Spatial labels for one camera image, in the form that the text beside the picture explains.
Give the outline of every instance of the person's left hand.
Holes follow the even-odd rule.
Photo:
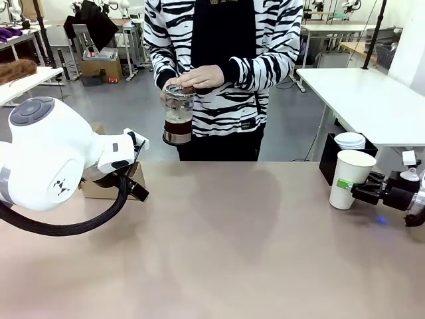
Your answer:
[[[183,87],[218,88],[224,84],[224,75],[218,65],[204,65],[180,76],[177,82]]]

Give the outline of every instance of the white pillar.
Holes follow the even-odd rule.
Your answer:
[[[388,75],[425,95],[425,3],[413,2]]]

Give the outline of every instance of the person's right hand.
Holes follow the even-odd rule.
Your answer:
[[[162,103],[165,103],[165,89],[167,86],[171,85],[171,84],[176,84],[177,83],[177,78],[170,78],[165,84],[164,87],[162,88],[161,91],[161,101]]]

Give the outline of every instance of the black stand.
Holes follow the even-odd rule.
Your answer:
[[[367,51],[367,56],[366,56],[366,60],[365,60],[365,64],[363,65],[363,70],[367,70],[367,67],[369,65],[369,62],[371,61],[371,57],[372,57],[372,53],[373,53],[373,49],[375,47],[375,43],[377,42],[378,39],[378,33],[379,33],[379,29],[381,27],[381,23],[384,19],[384,12],[385,12],[385,6],[386,6],[386,0],[382,0],[382,7],[381,7],[381,11],[379,13],[378,16],[378,21],[377,21],[377,27],[375,28],[375,31],[373,33],[373,37],[372,37],[372,41],[371,41],[371,45],[369,47],[369,51]]]
[[[50,47],[50,43],[48,42],[46,28],[44,27],[43,17],[41,17],[39,2],[37,0],[33,0],[35,13],[37,14],[37,21],[40,25],[41,38],[46,46],[47,57],[50,60],[50,65],[53,68],[57,68],[56,61],[53,57],[52,48]]]

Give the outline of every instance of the jacket sleeve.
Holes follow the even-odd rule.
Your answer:
[[[177,76],[176,56],[162,16],[161,0],[146,0],[143,45],[149,50],[153,76],[160,89]]]
[[[228,68],[237,74],[235,87],[263,90],[289,74],[299,54],[302,9],[302,0],[281,0],[268,52],[256,58],[230,58]]]

